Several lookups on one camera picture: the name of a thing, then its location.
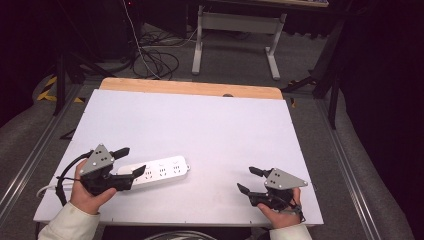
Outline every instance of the power outlet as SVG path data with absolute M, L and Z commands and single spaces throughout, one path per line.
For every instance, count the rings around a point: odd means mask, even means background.
M 150 187 L 157 184 L 184 179 L 190 166 L 182 156 L 164 158 L 150 162 L 120 167 L 117 174 L 131 174 L 135 169 L 146 165 L 144 174 L 134 179 L 131 189 Z

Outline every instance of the human hand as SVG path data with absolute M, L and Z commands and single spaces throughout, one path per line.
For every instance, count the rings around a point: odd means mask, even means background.
M 75 179 L 81 179 L 79 173 L 86 162 L 87 160 L 84 160 L 77 165 L 75 170 Z M 110 188 L 98 196 L 93 196 L 84 188 L 80 181 L 75 181 L 72 186 L 70 202 L 81 211 L 91 215 L 96 215 L 100 206 L 109 201 L 115 193 L 116 189 Z
M 293 199 L 291 203 L 300 205 L 300 189 L 293 188 Z M 267 217 L 272 224 L 274 229 L 290 227 L 300 223 L 299 214 L 287 214 L 287 213 L 279 213 L 272 209 L 270 209 L 265 204 L 259 203 L 258 208 L 262 211 L 262 213 Z

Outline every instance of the power cord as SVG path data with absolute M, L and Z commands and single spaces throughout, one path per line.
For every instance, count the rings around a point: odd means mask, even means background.
M 178 60 L 178 58 L 177 57 L 175 57 L 174 55 L 172 55 L 172 54 L 169 54 L 169 53 L 160 53 L 160 52 L 158 52 L 158 51 L 156 51 L 156 50 L 150 50 L 150 51 L 145 51 L 145 55 L 142 55 L 141 57 L 143 58 L 143 61 L 146 61 L 145 59 L 144 59 L 144 57 L 145 56 L 147 56 L 149 59 L 150 59 L 150 61 L 148 60 L 147 62 L 149 62 L 149 63 L 152 63 L 152 64 L 154 64 L 155 65 L 155 68 L 156 68 L 156 70 L 157 70 L 157 72 L 158 72 L 158 74 L 159 74 L 159 77 L 160 78 L 164 78 L 165 76 L 167 76 L 167 75 L 170 75 L 169 76 L 169 79 L 171 79 L 172 78 L 172 74 L 173 74 L 173 72 L 175 71 L 175 70 L 177 70 L 178 68 L 179 68 L 179 65 L 180 65 L 180 63 L 179 63 L 179 60 Z M 174 68 L 170 68 L 165 62 L 164 62 L 164 60 L 163 60 L 163 56 L 168 56 L 168 57 L 170 57 L 170 58 L 172 58 L 174 61 L 175 61 L 175 63 L 176 63 L 176 66 L 174 67 Z M 138 77 L 140 77 L 140 78 L 150 78 L 150 77 L 153 77 L 154 75 L 149 75 L 149 73 L 147 72 L 147 74 L 146 75 L 142 75 L 142 74 L 140 74 L 140 73 L 138 73 L 137 71 L 136 71 L 136 69 L 135 69 L 135 66 L 133 65 L 132 67 L 132 70 L 133 70 L 133 72 L 134 72 L 134 74 L 135 75 L 137 75 Z
M 60 175 L 60 177 L 58 177 L 57 180 L 57 185 L 56 185 L 56 195 L 59 197 L 60 202 L 62 203 L 62 206 L 65 206 L 65 204 L 67 203 L 66 201 L 66 196 L 65 196 L 65 192 L 63 190 L 63 181 L 65 179 L 68 179 L 65 177 L 65 175 L 68 173 L 69 169 L 72 168 L 72 166 L 74 166 L 77 162 L 79 162 L 82 159 L 88 158 L 90 157 L 91 153 L 93 153 L 93 150 L 91 150 L 88 153 L 84 153 L 81 156 L 79 156 L 78 158 L 76 158 L 75 160 L 73 160 L 66 168 L 65 170 L 63 170 L 62 174 Z
M 63 186 L 69 186 L 69 185 L 73 185 L 74 183 L 73 182 L 66 182 L 66 183 L 63 183 Z M 48 189 L 53 189 L 53 188 L 55 188 L 56 187 L 56 185 L 48 185 L 48 186 L 45 186 L 45 187 L 42 187 L 42 188 L 40 188 L 40 190 L 38 190 L 38 192 L 36 193 L 36 197 L 37 198 L 42 198 L 43 196 L 41 195 L 44 191 L 46 191 L 46 190 L 48 190 Z
M 122 0 L 122 4 L 124 5 L 124 9 L 125 9 L 125 13 L 126 13 L 126 15 L 127 15 L 127 18 L 128 18 L 128 21 L 129 21 L 129 23 L 130 23 L 130 25 L 131 25 L 131 29 L 132 29 L 132 31 L 133 31 L 133 35 L 134 35 L 134 40 L 135 40 L 135 43 L 136 43 L 136 45 L 137 45 L 137 49 L 138 49 L 138 53 L 140 54 L 140 56 L 143 56 L 143 54 L 141 53 L 141 48 L 140 48 L 140 45 L 139 45 L 139 43 L 138 43 L 138 39 L 137 39 L 137 35 L 136 35 L 136 33 L 135 33 L 135 29 L 134 29 L 134 25 L 133 25 L 133 22 L 132 22 L 132 20 L 131 20 L 131 17 L 130 17 L 130 15 L 129 15 L 129 13 L 128 13 L 128 9 L 127 9 L 127 5 L 126 5 L 126 3 L 125 3 L 125 0 Z M 150 69 L 150 67 L 147 65 L 147 63 L 146 63 L 146 61 L 144 60 L 144 57 L 142 57 L 141 58 L 142 60 L 143 60 L 143 62 L 144 62 L 144 65 L 146 66 L 146 68 L 153 74 L 153 76 L 155 76 L 156 77 L 156 79 L 161 79 L 155 72 L 153 72 L 151 69 Z

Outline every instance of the wooden edge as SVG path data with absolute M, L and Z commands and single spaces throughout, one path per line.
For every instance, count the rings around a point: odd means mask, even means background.
M 159 81 L 130 78 L 105 78 L 102 81 L 99 89 L 207 96 L 223 96 L 225 94 L 230 94 L 233 97 L 283 99 L 281 91 L 278 88 L 273 87 Z

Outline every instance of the metal rail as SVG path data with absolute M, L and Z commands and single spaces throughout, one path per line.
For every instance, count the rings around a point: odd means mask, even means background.
M 68 101 L 65 103 L 62 111 L 60 111 L 57 116 L 53 116 L 49 123 L 47 124 L 46 129 L 42 133 L 41 137 L 38 139 L 36 145 L 31 151 L 30 155 L 27 157 L 25 163 L 22 165 L 22 168 L 15 176 L 15 178 L 9 184 L 6 193 L 2 197 L 0 201 L 0 227 L 6 221 L 7 216 L 24 190 L 26 184 L 31 178 L 32 173 L 37 167 L 38 163 L 41 161 L 44 152 L 49 145 L 53 134 L 63 119 L 66 111 L 69 109 L 72 101 L 69 99 L 75 99 L 77 97 L 81 85 L 72 85 L 69 89 L 69 93 L 67 96 Z
M 371 215 L 371 212 L 369 211 L 365 197 L 362 194 L 358 182 L 356 181 L 356 177 L 350 166 L 349 159 L 343 149 L 343 146 L 339 139 L 339 135 L 337 134 L 337 131 L 332 129 L 330 126 L 330 123 L 327 118 L 328 111 L 325 106 L 325 102 L 324 100 L 316 99 L 315 103 L 324 122 L 326 123 L 325 125 L 327 127 L 327 130 L 330 133 L 331 140 L 337 152 L 337 162 L 339 164 L 343 178 L 346 182 L 353 204 L 355 205 L 356 211 L 358 212 L 362 227 L 364 228 L 365 234 L 367 235 L 367 239 L 382 239 L 380 233 L 378 232 L 377 226 L 374 223 L 374 219 Z

